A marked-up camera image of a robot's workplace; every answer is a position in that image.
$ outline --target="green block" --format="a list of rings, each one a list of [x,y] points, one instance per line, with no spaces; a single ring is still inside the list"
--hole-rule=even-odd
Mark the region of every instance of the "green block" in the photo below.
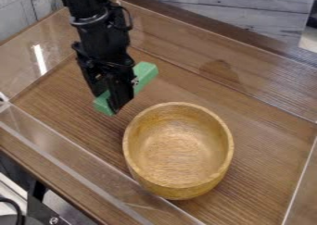
[[[156,64],[141,62],[134,67],[134,73],[138,77],[140,84],[134,87],[134,94],[137,95],[146,84],[158,76],[160,70]],[[108,99],[110,98],[110,91],[106,91],[100,97],[94,100],[94,108],[109,116],[114,116],[114,112],[109,106]]]

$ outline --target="cable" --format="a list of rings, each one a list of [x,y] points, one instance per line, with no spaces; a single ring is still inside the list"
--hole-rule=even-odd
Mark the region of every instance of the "cable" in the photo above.
[[[0,197],[0,203],[9,203],[11,204],[14,207],[15,207],[15,210],[17,210],[17,225],[23,225],[23,211],[19,207],[19,205],[11,200],[11,199],[7,199],[5,197]]]

